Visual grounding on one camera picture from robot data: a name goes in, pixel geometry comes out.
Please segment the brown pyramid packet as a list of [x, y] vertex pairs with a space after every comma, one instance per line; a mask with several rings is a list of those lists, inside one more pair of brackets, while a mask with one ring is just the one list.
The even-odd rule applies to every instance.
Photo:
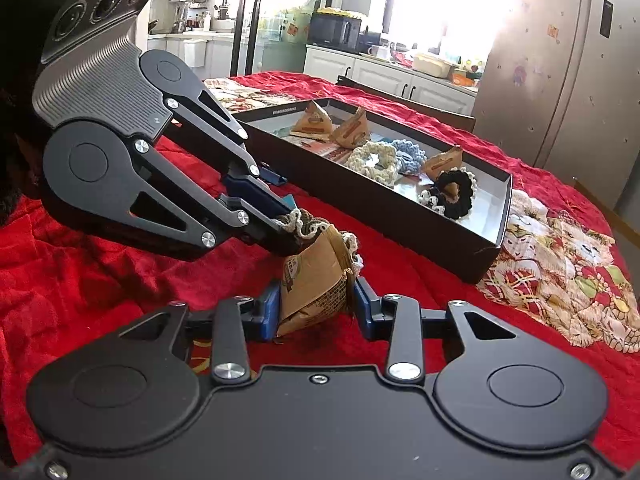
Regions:
[[354, 281], [345, 237], [330, 224], [299, 255], [285, 259], [277, 336], [288, 336], [345, 310]]
[[329, 142], [333, 132], [333, 122], [326, 110], [316, 102], [310, 101], [303, 116], [291, 128], [292, 136]]
[[341, 123], [333, 132], [331, 139], [341, 148], [354, 150], [370, 141], [370, 129], [367, 112], [358, 107], [356, 113]]
[[422, 165], [422, 170], [427, 177], [435, 181], [443, 171], [460, 168], [462, 159], [462, 148], [454, 146], [446, 152], [428, 158]]

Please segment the black white-trimmed scrunchie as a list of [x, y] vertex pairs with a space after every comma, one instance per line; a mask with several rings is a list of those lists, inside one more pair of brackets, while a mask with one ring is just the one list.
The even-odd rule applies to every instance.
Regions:
[[465, 167], [442, 171], [418, 195], [418, 203], [451, 220], [467, 217], [477, 191], [476, 177]]

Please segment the light blue crochet scrunchie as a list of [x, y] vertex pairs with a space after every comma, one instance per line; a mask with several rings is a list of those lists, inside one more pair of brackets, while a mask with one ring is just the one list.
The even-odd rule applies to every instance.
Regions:
[[404, 176], [418, 176], [422, 172], [426, 154], [420, 146], [407, 139], [392, 141], [392, 147], [396, 151], [397, 168]]

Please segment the black microwave oven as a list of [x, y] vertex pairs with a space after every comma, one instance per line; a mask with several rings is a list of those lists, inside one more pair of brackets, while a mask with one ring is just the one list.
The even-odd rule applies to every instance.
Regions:
[[361, 25], [361, 18], [314, 12], [309, 23], [307, 42], [318, 47], [355, 52]]

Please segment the silver double-door refrigerator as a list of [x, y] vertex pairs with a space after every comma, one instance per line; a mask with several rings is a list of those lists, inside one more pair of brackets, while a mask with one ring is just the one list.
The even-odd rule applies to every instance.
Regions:
[[473, 115], [481, 138], [615, 207], [639, 155], [639, 0], [521, 0]]

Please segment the black shallow cardboard box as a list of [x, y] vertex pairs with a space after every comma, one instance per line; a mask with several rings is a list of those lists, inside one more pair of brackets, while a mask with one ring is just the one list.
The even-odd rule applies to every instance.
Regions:
[[460, 280], [476, 284], [498, 258], [509, 218], [511, 175], [471, 154], [462, 166], [475, 177], [471, 211], [452, 220], [425, 207], [419, 194], [426, 174], [398, 176], [393, 186], [347, 168], [348, 155], [335, 144], [293, 136], [304, 101], [236, 114], [250, 136], [254, 159], [310, 195], [408, 247]]

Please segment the white storage container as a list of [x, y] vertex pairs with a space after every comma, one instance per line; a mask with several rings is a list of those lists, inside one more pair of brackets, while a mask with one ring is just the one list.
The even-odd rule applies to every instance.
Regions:
[[412, 60], [414, 70], [439, 79], [448, 79], [457, 67], [457, 64], [434, 55], [417, 54]]

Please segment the red patterned bed quilt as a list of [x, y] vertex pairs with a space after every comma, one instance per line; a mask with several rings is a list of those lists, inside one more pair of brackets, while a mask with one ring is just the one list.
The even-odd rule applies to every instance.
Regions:
[[[528, 166], [473, 133], [441, 124], [405, 105], [304, 74], [265, 72], [243, 77], [242, 84], [302, 100], [329, 96], [367, 107], [461, 146], [510, 172], [516, 188], [549, 210], [565, 212], [590, 230], [608, 232], [598, 208], [550, 172]], [[453, 299], [468, 300], [592, 366], [604, 378], [610, 394], [596, 445], [618, 466], [628, 468], [638, 462], [636, 354], [618, 352], [603, 342], [575, 347], [553, 328], [490, 301], [475, 286], [343, 211], [294, 186], [285, 186], [283, 193], [293, 195], [312, 214], [358, 236], [364, 276], [377, 292], [399, 292], [430, 308], [445, 307]], [[172, 300], [205, 310], [229, 296], [257, 294], [281, 269], [278, 257], [237, 240], [229, 240], [198, 261], [165, 258], [67, 229], [52, 219], [38, 200], [14, 200], [1, 217], [2, 460], [18, 463], [39, 448], [25, 394], [41, 367]]]

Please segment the cream crochet scrunchie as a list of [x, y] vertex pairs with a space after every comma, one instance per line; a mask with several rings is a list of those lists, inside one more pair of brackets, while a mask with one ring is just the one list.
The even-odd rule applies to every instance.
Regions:
[[388, 188], [392, 188], [398, 178], [397, 151], [386, 142], [369, 141], [355, 148], [345, 166]]

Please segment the white mug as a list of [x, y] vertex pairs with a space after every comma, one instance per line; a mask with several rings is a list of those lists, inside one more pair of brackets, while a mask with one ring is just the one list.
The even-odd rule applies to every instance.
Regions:
[[390, 52], [389, 46], [371, 46], [367, 50], [367, 55], [379, 58], [380, 60], [389, 61], [392, 57], [392, 52]]

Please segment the white kitchen cabinet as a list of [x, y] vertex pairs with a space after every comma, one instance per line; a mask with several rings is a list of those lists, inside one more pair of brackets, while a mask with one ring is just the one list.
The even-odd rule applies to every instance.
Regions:
[[344, 76], [392, 96], [461, 115], [472, 115], [476, 98], [474, 90], [455, 86], [447, 79], [421, 74], [369, 55], [312, 44], [306, 47], [304, 73], [331, 82]]

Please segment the blue binder clip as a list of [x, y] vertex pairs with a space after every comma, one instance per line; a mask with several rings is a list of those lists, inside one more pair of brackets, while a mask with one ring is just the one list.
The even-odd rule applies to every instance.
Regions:
[[286, 177], [283, 177], [273, 171], [268, 165], [259, 166], [259, 177], [268, 184], [274, 186], [282, 186], [288, 183], [288, 179]]

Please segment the brown beige crochet scrunchie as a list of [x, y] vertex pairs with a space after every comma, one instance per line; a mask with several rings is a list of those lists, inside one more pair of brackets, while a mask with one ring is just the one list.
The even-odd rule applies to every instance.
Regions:
[[[277, 224], [285, 232], [293, 234], [299, 242], [309, 245], [332, 223], [325, 218], [316, 217], [304, 208], [294, 207], [288, 214], [282, 214], [276, 219]], [[347, 260], [352, 273], [358, 276], [364, 267], [363, 258], [358, 254], [359, 240], [352, 232], [340, 231], [340, 237], [346, 248]]]

